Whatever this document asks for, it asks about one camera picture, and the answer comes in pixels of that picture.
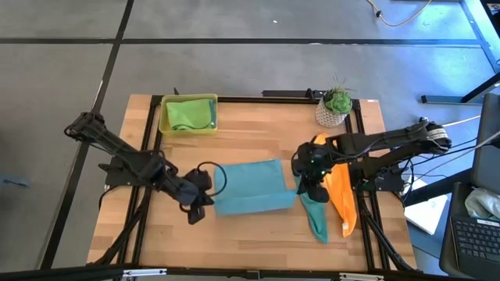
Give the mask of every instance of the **succulent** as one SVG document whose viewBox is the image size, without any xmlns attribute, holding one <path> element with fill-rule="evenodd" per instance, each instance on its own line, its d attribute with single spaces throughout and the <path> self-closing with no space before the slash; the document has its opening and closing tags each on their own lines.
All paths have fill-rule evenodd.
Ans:
<svg viewBox="0 0 500 281">
<path fill-rule="evenodd" d="M 342 86 L 331 88 L 323 96 L 323 102 L 333 113 L 347 114 L 352 107 L 351 95 Z"/>
</svg>

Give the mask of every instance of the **laptop keyboard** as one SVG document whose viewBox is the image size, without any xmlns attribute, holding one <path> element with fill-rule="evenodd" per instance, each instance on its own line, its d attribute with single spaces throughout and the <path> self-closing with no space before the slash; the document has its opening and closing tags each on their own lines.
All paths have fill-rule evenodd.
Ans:
<svg viewBox="0 0 500 281">
<path fill-rule="evenodd" d="M 460 254 L 500 262 L 499 223 L 456 217 L 452 221 L 456 234 L 455 245 L 458 245 Z"/>
</svg>

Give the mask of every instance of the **white pot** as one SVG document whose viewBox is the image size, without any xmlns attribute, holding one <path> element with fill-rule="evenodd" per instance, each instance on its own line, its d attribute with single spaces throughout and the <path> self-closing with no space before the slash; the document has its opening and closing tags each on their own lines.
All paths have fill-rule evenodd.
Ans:
<svg viewBox="0 0 500 281">
<path fill-rule="evenodd" d="M 320 103 L 316 107 L 316 121 L 326 128 L 333 128 L 340 125 L 347 114 L 344 113 L 333 113 L 325 106 L 323 99 L 320 99 Z"/>
</svg>

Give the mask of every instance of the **potted plant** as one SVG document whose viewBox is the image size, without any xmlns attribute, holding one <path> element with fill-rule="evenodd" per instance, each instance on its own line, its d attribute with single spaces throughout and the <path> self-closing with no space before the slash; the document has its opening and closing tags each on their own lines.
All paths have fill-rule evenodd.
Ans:
<svg viewBox="0 0 500 281">
<path fill-rule="evenodd" d="M 316 121 L 327 128 L 337 126 L 351 112 L 352 101 L 350 89 L 339 84 L 324 93 L 316 107 Z"/>
</svg>

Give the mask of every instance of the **teal cloth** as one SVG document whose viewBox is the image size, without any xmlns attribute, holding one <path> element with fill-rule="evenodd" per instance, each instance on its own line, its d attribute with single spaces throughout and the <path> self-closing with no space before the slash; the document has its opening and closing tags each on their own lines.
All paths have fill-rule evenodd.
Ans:
<svg viewBox="0 0 500 281">
<path fill-rule="evenodd" d="M 167 102 L 172 130 L 199 130 L 216 127 L 216 104 L 211 99 Z"/>
<path fill-rule="evenodd" d="M 300 177 L 295 177 L 295 183 L 298 188 Z M 327 216 L 325 215 L 325 203 L 319 203 L 312 200 L 309 198 L 307 192 L 300 194 L 300 200 L 304 204 L 305 211 L 307 212 L 311 231 L 320 242 L 328 244 L 328 225 Z"/>
<path fill-rule="evenodd" d="M 296 190 L 287 190 L 280 160 L 222 165 L 227 186 L 216 195 L 217 215 L 236 215 L 291 208 Z M 223 186 L 224 175 L 215 171 L 215 190 Z"/>
</svg>

